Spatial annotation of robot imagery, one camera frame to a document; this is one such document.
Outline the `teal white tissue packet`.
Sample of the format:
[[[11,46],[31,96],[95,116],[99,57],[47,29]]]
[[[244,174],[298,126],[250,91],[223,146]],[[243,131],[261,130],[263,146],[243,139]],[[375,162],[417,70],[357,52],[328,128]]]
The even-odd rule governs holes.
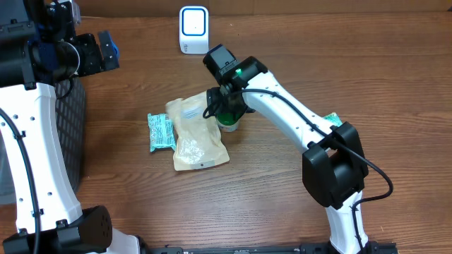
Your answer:
[[[343,122],[341,121],[340,117],[335,113],[330,113],[323,117],[325,120],[331,122],[334,126],[341,126]]]

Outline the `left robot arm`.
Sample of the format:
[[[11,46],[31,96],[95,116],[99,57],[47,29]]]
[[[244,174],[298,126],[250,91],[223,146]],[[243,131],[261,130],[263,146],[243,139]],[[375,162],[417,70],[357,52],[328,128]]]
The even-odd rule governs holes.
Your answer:
[[[112,226],[107,208],[83,209],[58,136],[58,83],[118,68],[108,32],[77,35],[74,1],[1,2],[1,133],[16,194],[17,232],[5,253],[145,253]]]

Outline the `green lid jar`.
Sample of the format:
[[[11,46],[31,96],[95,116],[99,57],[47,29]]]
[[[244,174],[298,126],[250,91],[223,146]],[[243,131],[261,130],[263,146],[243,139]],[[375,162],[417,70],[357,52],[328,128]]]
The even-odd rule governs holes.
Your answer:
[[[224,132],[233,132],[239,127],[239,119],[232,113],[218,114],[216,120],[219,129]]]

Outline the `teal snack packet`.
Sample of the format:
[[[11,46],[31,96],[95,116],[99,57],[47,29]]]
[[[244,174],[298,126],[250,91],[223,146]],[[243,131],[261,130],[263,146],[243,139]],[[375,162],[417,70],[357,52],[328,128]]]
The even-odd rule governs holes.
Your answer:
[[[174,127],[167,114],[148,114],[150,152],[170,148],[176,150]]]

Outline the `beige powder pouch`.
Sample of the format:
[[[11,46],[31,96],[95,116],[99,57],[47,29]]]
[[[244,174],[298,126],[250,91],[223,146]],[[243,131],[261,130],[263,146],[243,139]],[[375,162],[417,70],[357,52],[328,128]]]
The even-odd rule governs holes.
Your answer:
[[[205,92],[185,99],[178,98],[165,105],[177,134],[173,155],[177,171],[207,169],[230,160],[216,120],[203,118],[206,108]]]

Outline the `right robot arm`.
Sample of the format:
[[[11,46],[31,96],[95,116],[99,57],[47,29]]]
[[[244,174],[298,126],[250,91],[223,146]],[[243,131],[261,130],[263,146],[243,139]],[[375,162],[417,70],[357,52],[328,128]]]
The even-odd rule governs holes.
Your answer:
[[[219,44],[203,59],[218,87],[207,91],[203,116],[215,118],[220,129],[235,131],[246,113],[257,111],[285,134],[302,154],[302,182],[325,207],[337,253],[365,253],[358,200],[368,168],[359,134],[348,123],[334,125],[295,99],[253,56],[238,61]]]

